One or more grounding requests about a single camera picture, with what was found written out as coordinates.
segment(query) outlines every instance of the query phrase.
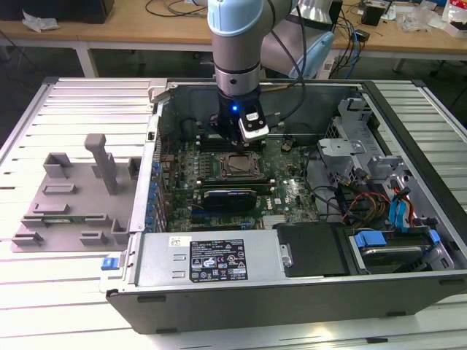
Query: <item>black plastic cover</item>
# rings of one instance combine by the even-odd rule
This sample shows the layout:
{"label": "black plastic cover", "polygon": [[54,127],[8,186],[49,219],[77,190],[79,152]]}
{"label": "black plastic cover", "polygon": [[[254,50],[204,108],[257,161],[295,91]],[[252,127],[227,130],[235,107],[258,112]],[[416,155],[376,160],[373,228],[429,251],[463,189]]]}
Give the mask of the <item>black plastic cover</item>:
{"label": "black plastic cover", "polygon": [[301,222],[277,226],[279,244],[288,245],[293,265],[287,277],[347,276],[350,274],[336,229],[341,224]]}

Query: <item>gray floor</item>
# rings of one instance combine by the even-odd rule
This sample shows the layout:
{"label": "gray floor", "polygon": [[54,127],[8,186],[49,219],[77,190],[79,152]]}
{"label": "gray floor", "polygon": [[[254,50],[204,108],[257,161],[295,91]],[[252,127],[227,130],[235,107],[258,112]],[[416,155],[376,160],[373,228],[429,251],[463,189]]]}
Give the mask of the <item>gray floor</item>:
{"label": "gray floor", "polygon": [[[96,65],[101,77],[211,77],[211,66],[200,65],[190,52],[144,52],[145,66],[140,57],[128,50],[94,50]],[[77,56],[73,50],[26,48],[26,55],[44,74],[54,77],[82,77]],[[436,61],[407,61],[400,73],[392,70],[395,60],[362,57],[352,73],[353,79],[420,79],[446,105],[450,106],[456,95],[467,86],[467,66],[449,62],[433,78]],[[345,71],[340,71],[342,78]],[[11,52],[11,60],[0,63],[0,145],[22,115],[34,91],[40,86],[41,74],[20,59],[18,50]],[[467,124],[467,93],[452,109],[455,116]]]}

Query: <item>white paper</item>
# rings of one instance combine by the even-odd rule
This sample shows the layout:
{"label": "white paper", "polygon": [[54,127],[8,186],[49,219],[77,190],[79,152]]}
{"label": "white paper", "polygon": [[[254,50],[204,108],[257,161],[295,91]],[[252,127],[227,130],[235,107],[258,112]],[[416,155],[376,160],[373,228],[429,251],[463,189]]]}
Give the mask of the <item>white paper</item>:
{"label": "white paper", "polygon": [[415,6],[403,6],[403,5],[395,5],[394,7],[397,13],[410,13],[415,8]]}
{"label": "white paper", "polygon": [[420,6],[424,6],[427,9],[430,9],[431,11],[433,11],[436,8],[437,5],[438,4],[436,2],[431,2],[431,1],[427,1],[427,0],[422,0],[422,3],[420,4]]}
{"label": "white paper", "polygon": [[169,247],[190,246],[191,236],[170,236]]}
{"label": "white paper", "polygon": [[23,24],[33,31],[40,33],[41,31],[49,31],[51,29],[60,28],[55,18],[39,18],[34,17],[23,11]]}
{"label": "white paper", "polygon": [[428,25],[430,27],[434,27],[434,28],[439,28],[439,29],[442,29],[444,30],[444,28],[446,27],[446,22],[443,21],[443,18],[436,14],[436,16],[433,16],[429,21],[428,21]]}

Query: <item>white table leg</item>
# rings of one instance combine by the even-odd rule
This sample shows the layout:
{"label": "white table leg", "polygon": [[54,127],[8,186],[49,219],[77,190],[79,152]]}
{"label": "white table leg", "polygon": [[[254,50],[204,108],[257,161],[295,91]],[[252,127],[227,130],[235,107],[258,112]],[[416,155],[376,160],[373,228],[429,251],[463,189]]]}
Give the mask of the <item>white table leg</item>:
{"label": "white table leg", "polygon": [[0,46],[0,61],[7,62],[11,59],[5,46]]}
{"label": "white table leg", "polygon": [[395,72],[401,71],[402,66],[404,65],[405,61],[406,61],[405,58],[399,58],[399,59],[395,62],[395,65],[394,65],[394,67],[393,67],[393,71],[395,71]]}
{"label": "white table leg", "polygon": [[333,68],[334,61],[336,60],[336,58],[339,57],[339,52],[339,50],[331,50],[328,53],[328,57],[326,57],[323,65],[316,73],[316,79],[329,79],[329,74],[331,73],[331,70]]}
{"label": "white table leg", "polygon": [[99,73],[97,72],[96,63],[94,62],[93,53],[87,47],[75,47],[76,54],[80,60],[81,68],[86,78],[97,78]]}

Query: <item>power supply label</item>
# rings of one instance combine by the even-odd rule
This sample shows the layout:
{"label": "power supply label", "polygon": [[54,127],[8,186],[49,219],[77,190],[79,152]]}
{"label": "power supply label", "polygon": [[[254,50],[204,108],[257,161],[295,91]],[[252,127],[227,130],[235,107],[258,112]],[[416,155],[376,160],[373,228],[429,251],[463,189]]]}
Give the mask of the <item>power supply label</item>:
{"label": "power supply label", "polygon": [[221,282],[248,279],[243,239],[190,242],[190,280]]}

